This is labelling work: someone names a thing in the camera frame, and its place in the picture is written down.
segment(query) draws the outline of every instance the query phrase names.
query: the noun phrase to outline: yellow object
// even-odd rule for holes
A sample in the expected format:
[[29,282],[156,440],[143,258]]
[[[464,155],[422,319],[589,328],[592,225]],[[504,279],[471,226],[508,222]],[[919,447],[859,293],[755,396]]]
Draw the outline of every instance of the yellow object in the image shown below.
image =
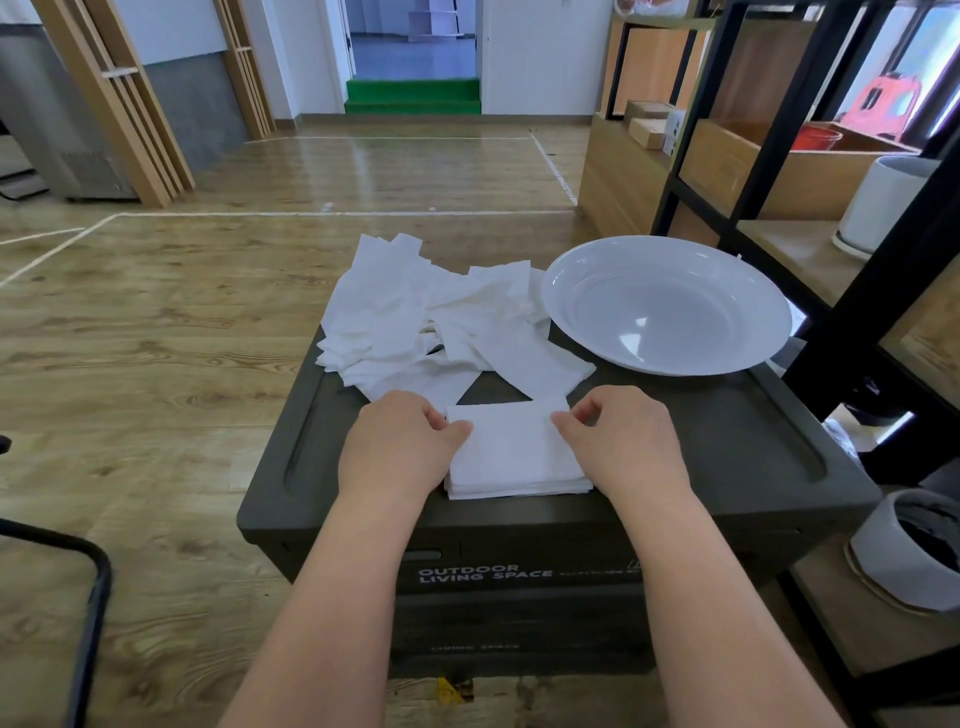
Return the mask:
[[462,705],[466,702],[445,677],[437,678],[437,700],[441,705]]

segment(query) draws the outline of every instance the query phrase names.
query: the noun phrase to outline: green step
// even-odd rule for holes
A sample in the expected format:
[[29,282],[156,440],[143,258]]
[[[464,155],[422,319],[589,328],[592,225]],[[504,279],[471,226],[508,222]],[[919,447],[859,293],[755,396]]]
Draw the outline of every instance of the green step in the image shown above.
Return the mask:
[[480,79],[440,81],[347,81],[352,103],[426,104],[434,102],[480,101]]
[[388,102],[370,103],[350,99],[344,104],[347,113],[383,113],[383,114],[478,114],[480,101],[435,101],[435,102]]

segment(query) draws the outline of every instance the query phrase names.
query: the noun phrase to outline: small box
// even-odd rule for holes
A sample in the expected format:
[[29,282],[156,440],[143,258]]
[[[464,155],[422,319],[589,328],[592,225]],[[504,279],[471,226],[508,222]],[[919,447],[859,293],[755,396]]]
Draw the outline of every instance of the small box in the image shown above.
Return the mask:
[[662,101],[628,101],[623,124],[629,129],[634,119],[665,119],[671,110],[673,107]]
[[634,119],[630,122],[630,136],[644,149],[662,149],[665,123],[666,119]]

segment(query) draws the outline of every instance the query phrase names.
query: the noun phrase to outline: doorway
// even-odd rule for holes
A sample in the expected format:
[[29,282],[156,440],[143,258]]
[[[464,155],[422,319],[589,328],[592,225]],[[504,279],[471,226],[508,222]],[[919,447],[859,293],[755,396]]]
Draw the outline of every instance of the doorway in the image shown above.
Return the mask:
[[476,0],[344,0],[360,81],[477,78]]

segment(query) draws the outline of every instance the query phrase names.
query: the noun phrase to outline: storage box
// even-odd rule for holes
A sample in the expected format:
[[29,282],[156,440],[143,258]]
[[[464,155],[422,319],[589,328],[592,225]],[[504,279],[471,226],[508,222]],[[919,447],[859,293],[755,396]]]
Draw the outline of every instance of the storage box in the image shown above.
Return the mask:
[[[843,138],[829,152],[790,152],[760,219],[839,220],[875,159],[917,154],[909,147],[839,124],[818,126],[836,129]],[[769,130],[767,122],[701,119],[680,178],[730,215]]]
[[634,119],[630,122],[630,136],[644,149],[662,149],[665,123],[666,119]]
[[623,125],[629,127],[634,119],[665,119],[671,110],[673,107],[662,101],[628,101]]

